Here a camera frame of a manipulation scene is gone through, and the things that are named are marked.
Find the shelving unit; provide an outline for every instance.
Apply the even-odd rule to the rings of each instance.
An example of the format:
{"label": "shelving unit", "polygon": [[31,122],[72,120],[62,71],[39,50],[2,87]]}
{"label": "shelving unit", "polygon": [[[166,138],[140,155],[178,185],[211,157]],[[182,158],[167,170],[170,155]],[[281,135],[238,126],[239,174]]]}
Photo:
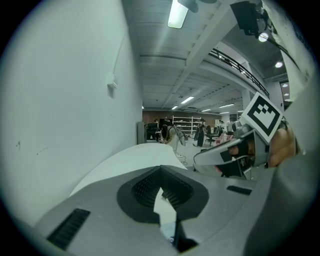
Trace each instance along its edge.
{"label": "shelving unit", "polygon": [[193,134],[196,132],[197,127],[199,126],[199,120],[201,117],[179,117],[172,116],[172,122],[176,125],[182,132],[186,134]]}

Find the railing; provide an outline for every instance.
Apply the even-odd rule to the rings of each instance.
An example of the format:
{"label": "railing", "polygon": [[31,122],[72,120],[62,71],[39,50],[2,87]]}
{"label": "railing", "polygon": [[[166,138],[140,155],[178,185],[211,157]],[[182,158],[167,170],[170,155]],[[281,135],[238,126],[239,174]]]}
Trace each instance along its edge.
{"label": "railing", "polygon": [[215,57],[216,59],[228,64],[229,66],[233,67],[234,69],[238,70],[241,74],[246,76],[249,80],[251,80],[254,84],[256,84],[259,89],[268,97],[269,92],[267,92],[266,88],[263,87],[263,85],[254,77],[253,74],[251,74],[244,66],[242,66],[240,63],[236,62],[233,58],[229,57],[228,55],[224,54],[223,52],[212,49],[209,53],[210,56]]}

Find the black slot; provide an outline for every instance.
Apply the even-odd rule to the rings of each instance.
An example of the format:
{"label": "black slot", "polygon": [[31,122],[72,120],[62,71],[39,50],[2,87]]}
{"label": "black slot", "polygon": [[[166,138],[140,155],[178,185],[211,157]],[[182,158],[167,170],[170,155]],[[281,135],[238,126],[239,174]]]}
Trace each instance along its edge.
{"label": "black slot", "polygon": [[239,194],[247,195],[247,196],[249,196],[252,191],[251,189],[239,187],[239,186],[228,186],[226,189]]}
{"label": "black slot", "polygon": [[55,246],[66,250],[81,226],[88,218],[90,211],[75,209],[47,238]]}

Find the human hand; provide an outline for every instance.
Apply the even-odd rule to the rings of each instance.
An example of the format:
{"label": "human hand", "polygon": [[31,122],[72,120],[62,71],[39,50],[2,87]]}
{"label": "human hand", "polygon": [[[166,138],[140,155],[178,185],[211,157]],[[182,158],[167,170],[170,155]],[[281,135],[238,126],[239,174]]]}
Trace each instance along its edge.
{"label": "human hand", "polygon": [[[282,163],[285,159],[293,157],[295,155],[295,136],[293,131],[288,128],[287,130],[281,128],[278,129],[270,142],[270,155],[269,155],[269,167],[276,167]],[[255,155],[255,141],[248,140],[248,155]],[[232,156],[236,156],[239,153],[238,146],[232,146],[229,148],[229,153]]]}

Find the ceiling light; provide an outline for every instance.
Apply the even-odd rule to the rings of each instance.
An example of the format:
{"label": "ceiling light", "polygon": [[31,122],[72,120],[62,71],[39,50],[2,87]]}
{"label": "ceiling light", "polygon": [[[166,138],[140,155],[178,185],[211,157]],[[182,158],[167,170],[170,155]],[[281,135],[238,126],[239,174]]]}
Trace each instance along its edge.
{"label": "ceiling light", "polygon": [[283,65],[283,63],[280,61],[280,62],[277,62],[277,63],[275,64],[275,67],[276,67],[276,68],[281,68],[282,65]]}
{"label": "ceiling light", "polygon": [[260,35],[259,35],[259,41],[260,42],[265,42],[265,41],[267,41],[268,40],[268,34],[267,33],[261,33]]}
{"label": "ceiling light", "polygon": [[225,107],[229,107],[229,106],[233,106],[234,104],[229,104],[229,105],[225,105],[225,106],[220,106],[219,108],[225,108]]}
{"label": "ceiling light", "polygon": [[181,102],[181,104],[185,104],[186,102],[192,100],[194,97],[189,97],[187,99],[185,99],[184,101]]}
{"label": "ceiling light", "polygon": [[187,16],[188,8],[178,3],[178,0],[173,0],[168,20],[168,27],[181,29]]}

